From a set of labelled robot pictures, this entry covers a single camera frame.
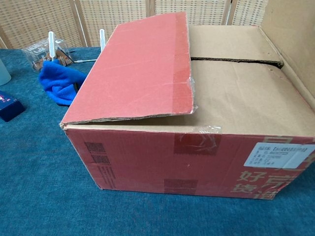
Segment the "blue table surface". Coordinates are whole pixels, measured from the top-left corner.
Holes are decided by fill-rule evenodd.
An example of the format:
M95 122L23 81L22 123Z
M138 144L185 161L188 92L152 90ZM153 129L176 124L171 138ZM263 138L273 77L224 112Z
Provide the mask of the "blue table surface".
M26 107L0 120L0 235L315 235L314 164L272 201L99 190L59 127L67 107L47 97L22 51L0 58L12 76L0 90Z

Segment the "wicker screen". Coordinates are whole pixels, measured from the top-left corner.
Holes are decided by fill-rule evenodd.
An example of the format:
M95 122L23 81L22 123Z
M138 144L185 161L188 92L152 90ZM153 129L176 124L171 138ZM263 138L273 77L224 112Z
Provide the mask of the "wicker screen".
M156 14L185 11L191 25L220 25L227 0L156 0Z
M80 0L92 46L99 46L99 30L108 39L116 25L146 17L145 0Z
M81 47L68 0L0 0L0 26L13 48L24 48L53 31L68 46Z
M264 17L267 4L268 0L238 0L236 3L232 25L260 25Z

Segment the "red box flap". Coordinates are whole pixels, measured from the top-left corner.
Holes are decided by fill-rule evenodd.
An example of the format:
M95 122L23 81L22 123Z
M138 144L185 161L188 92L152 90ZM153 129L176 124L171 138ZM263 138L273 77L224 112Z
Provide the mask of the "red box flap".
M118 25L62 123L190 114L186 14Z

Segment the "blue microfiber cloth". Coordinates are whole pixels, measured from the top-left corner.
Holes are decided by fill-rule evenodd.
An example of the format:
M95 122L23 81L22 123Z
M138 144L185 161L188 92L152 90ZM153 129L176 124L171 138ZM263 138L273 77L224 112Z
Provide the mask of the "blue microfiber cloth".
M48 96L58 105L70 105L76 95L74 83L79 87L83 84L86 74L59 65L58 60L44 61L38 76Z

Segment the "dark blue box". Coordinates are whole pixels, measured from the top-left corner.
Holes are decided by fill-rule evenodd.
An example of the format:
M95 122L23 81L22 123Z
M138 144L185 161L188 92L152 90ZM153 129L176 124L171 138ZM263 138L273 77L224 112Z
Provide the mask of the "dark blue box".
M12 120L23 111L25 111L25 108L19 100L0 91L0 117L5 122Z

